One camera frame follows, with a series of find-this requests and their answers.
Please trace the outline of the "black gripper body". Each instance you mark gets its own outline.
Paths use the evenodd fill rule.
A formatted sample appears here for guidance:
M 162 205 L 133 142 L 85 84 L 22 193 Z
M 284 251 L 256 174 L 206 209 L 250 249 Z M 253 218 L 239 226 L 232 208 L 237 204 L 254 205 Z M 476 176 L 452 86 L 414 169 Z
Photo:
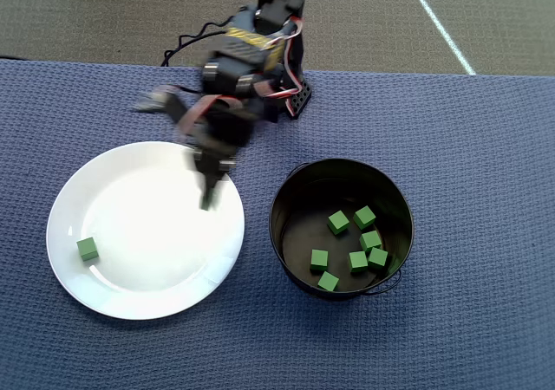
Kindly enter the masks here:
M 256 113 L 246 106 L 191 107 L 184 116 L 184 134 L 192 139 L 196 168 L 230 169 L 255 124 Z

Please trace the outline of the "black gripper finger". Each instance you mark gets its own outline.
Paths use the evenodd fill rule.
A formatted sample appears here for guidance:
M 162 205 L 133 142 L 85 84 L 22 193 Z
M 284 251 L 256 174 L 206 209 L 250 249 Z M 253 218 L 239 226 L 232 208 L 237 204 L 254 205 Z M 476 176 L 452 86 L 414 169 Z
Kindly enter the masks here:
M 214 205 L 216 201 L 220 182 L 233 168 L 233 162 L 219 162 L 216 165 L 216 169 L 213 171 L 212 182 L 210 183 L 210 205 Z
M 201 208 L 207 208 L 208 207 L 207 158 L 204 155 L 195 155 L 194 165 L 196 167 L 196 170 L 199 173 L 199 186 L 201 190 L 199 206 Z

